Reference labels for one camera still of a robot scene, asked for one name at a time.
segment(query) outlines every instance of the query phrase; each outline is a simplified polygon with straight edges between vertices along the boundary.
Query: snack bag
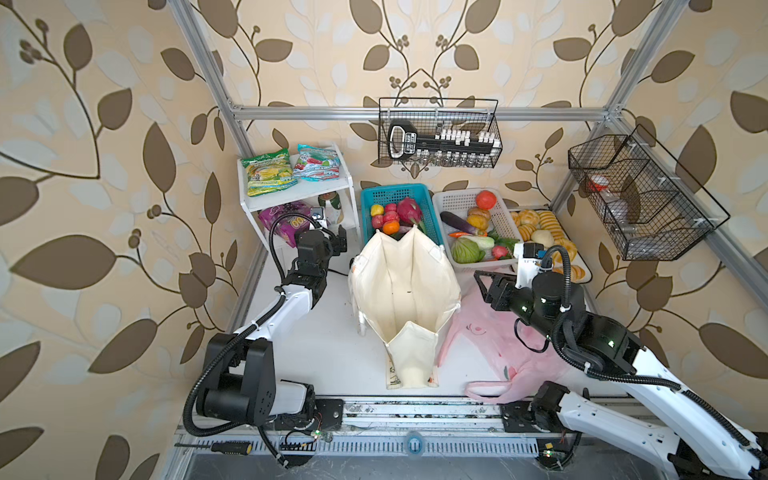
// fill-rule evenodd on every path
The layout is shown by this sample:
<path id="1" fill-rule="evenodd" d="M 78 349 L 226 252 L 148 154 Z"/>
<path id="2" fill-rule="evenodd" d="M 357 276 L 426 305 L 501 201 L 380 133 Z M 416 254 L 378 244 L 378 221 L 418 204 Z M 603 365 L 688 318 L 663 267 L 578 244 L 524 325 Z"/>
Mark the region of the snack bag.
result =
<path id="1" fill-rule="evenodd" d="M 335 180 L 339 178 L 340 164 L 335 150 L 300 144 L 293 176 L 312 181 Z"/>
<path id="2" fill-rule="evenodd" d="M 259 219 L 264 223 L 264 226 L 267 229 L 270 229 L 278 217 L 289 212 L 297 212 L 298 214 L 309 216 L 310 206 L 301 200 L 290 202 L 288 204 L 276 205 L 275 207 L 265 208 L 260 211 Z M 310 222 L 306 218 L 288 217 L 277 225 L 275 233 L 279 234 L 290 246 L 296 248 L 296 234 L 309 229 Z"/>
<path id="3" fill-rule="evenodd" d="M 248 176 L 249 197 L 285 190 L 298 183 L 293 178 L 286 148 L 273 154 L 245 158 L 241 162 Z"/>

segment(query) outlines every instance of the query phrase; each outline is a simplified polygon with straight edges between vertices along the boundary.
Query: dragon fruit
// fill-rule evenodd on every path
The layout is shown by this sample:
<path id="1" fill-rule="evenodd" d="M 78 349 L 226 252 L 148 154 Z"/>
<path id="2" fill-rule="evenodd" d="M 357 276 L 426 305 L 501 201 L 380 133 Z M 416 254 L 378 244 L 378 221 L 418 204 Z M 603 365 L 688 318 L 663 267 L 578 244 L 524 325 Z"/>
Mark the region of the dragon fruit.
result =
<path id="1" fill-rule="evenodd" d="M 397 204 L 397 214 L 400 216 L 400 223 L 406 226 L 416 225 L 422 232 L 425 231 L 422 209 L 419 208 L 416 200 L 409 197 L 403 198 Z"/>

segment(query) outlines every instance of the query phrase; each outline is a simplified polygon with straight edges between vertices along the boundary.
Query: cabbage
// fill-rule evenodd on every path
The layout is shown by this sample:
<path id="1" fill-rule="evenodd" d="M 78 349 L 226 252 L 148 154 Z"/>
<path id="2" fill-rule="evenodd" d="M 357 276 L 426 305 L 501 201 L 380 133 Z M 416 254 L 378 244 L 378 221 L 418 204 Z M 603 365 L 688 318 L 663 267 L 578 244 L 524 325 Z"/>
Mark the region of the cabbage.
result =
<path id="1" fill-rule="evenodd" d="M 478 261 L 484 253 L 478 247 L 478 244 L 470 239 L 458 238 L 451 247 L 451 255 L 456 263 L 474 263 Z"/>

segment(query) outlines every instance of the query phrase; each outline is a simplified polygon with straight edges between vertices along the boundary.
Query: gray floor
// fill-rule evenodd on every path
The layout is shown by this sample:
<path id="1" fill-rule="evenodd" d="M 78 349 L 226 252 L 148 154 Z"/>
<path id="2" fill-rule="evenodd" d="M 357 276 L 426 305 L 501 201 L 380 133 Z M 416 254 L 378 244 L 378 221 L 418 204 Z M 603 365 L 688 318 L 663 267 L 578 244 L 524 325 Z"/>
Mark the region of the gray floor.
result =
<path id="1" fill-rule="evenodd" d="M 528 458 L 410 458 L 410 457 L 321 457 L 306 465 L 284 470 L 268 455 L 247 457 L 215 454 L 194 456 L 185 479 L 240 480 L 281 478 L 284 480 L 492 480 L 510 478 L 537 480 L 656 480 L 658 470 L 648 463 L 597 442 L 578 448 L 564 472 L 546 472 Z"/>

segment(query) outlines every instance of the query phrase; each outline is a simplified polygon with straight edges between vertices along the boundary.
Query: black spice rack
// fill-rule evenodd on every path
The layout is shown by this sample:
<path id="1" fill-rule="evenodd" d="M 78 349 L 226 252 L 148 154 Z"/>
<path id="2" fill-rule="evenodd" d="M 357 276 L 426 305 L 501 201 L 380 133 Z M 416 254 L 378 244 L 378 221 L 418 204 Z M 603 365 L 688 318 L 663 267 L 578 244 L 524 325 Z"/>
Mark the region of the black spice rack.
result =
<path id="1" fill-rule="evenodd" d="M 673 173 L 652 158 L 653 147 L 668 155 Z M 568 168 L 623 260 L 676 260 L 730 218 L 642 125 L 630 135 L 603 135 L 571 148 Z"/>
<path id="2" fill-rule="evenodd" d="M 379 162 L 493 168 L 504 147 L 497 106 L 492 99 L 380 98 Z"/>

